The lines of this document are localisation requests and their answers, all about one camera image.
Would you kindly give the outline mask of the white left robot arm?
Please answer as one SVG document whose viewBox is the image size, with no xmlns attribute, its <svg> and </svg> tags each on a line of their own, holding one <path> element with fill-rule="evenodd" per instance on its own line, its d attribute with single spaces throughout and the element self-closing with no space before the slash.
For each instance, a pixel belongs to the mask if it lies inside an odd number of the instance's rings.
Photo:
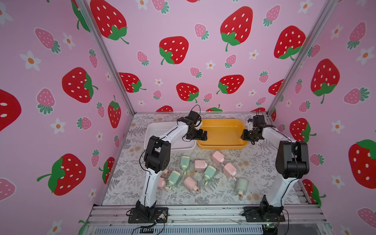
<svg viewBox="0 0 376 235">
<path fill-rule="evenodd" d="M 147 147 L 142 153 L 146 172 L 146 181 L 143 193 L 136 203 L 136 208 L 150 210 L 155 207 L 156 193 L 159 178 L 169 164 L 171 146 L 178 140 L 207 141 L 207 131 L 201 129 L 202 118 L 200 113 L 190 111 L 186 117 L 179 118 L 174 126 L 159 136 L 151 136 Z"/>
</svg>

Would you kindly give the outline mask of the white plastic storage box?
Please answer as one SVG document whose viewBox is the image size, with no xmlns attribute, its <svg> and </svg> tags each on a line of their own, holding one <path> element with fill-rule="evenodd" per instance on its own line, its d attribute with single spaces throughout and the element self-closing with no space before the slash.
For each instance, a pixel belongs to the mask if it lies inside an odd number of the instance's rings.
<svg viewBox="0 0 376 235">
<path fill-rule="evenodd" d="M 149 139 L 155 136 L 162 141 L 170 142 L 172 153 L 192 150 L 196 147 L 196 140 L 185 138 L 188 130 L 189 126 L 180 121 L 151 123 L 146 129 L 144 149 L 148 147 Z"/>
</svg>

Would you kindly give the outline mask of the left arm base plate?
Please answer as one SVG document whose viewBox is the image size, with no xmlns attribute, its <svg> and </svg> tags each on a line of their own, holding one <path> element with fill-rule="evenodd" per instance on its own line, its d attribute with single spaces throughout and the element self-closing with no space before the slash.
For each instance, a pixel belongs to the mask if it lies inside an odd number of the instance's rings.
<svg viewBox="0 0 376 235">
<path fill-rule="evenodd" d="M 130 210 L 128 218 L 129 224 L 144 223 L 166 223 L 168 218 L 167 207 L 157 207 L 156 204 L 145 207 L 140 201 L 136 203 L 136 207 Z"/>
</svg>

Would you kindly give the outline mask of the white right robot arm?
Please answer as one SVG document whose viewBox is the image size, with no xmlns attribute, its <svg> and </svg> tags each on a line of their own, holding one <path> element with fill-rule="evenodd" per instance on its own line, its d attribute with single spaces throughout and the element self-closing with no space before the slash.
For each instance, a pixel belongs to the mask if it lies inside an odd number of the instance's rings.
<svg viewBox="0 0 376 235">
<path fill-rule="evenodd" d="M 277 176 L 269 192 L 263 197 L 260 208 L 266 211 L 281 211 L 284 197 L 304 175 L 309 172 L 308 145 L 292 140 L 275 126 L 267 124 L 263 115 L 255 115 L 248 120 L 251 130 L 244 129 L 241 139 L 255 144 L 268 140 L 278 148 L 275 167 Z"/>
</svg>

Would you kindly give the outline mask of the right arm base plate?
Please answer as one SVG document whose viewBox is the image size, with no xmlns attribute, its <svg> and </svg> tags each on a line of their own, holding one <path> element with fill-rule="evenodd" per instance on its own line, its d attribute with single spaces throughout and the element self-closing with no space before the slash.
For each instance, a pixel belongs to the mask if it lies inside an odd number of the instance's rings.
<svg viewBox="0 0 376 235">
<path fill-rule="evenodd" d="M 264 195 L 258 207 L 244 207 L 241 214 L 247 222 L 285 222 L 284 207 L 275 207 L 268 203 Z"/>
</svg>

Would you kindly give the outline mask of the yellow plastic storage box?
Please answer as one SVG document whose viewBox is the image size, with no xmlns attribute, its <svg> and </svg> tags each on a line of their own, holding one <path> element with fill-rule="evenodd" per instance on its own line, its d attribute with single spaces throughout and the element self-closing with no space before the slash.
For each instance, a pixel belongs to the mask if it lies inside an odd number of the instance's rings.
<svg viewBox="0 0 376 235">
<path fill-rule="evenodd" d="M 204 119 L 201 129 L 207 131 L 206 141 L 197 141 L 201 149 L 236 150 L 248 145 L 241 139 L 244 123 L 238 119 Z"/>
</svg>

